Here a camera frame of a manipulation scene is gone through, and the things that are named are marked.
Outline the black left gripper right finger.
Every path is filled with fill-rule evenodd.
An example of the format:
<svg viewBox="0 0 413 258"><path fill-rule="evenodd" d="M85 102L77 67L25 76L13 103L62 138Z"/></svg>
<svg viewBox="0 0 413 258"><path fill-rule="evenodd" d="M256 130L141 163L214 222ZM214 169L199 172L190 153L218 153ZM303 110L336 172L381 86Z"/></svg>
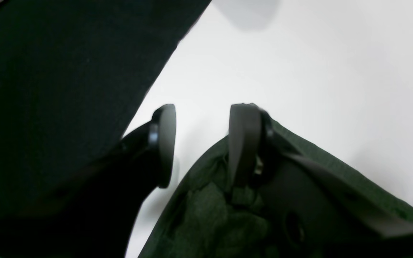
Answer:
<svg viewBox="0 0 413 258"><path fill-rule="evenodd" d="M257 191L289 258L406 258L413 223L386 212L280 136L254 104L231 105L232 184Z"/></svg>

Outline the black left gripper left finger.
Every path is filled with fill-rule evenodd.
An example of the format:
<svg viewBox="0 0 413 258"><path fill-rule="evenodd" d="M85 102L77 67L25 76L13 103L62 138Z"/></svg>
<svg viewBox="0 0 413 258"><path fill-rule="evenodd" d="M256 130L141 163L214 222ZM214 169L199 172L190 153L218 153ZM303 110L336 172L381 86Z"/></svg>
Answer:
<svg viewBox="0 0 413 258"><path fill-rule="evenodd" d="M144 200L169 186L176 108L165 104L108 154L0 219L0 258L123 258Z"/></svg>

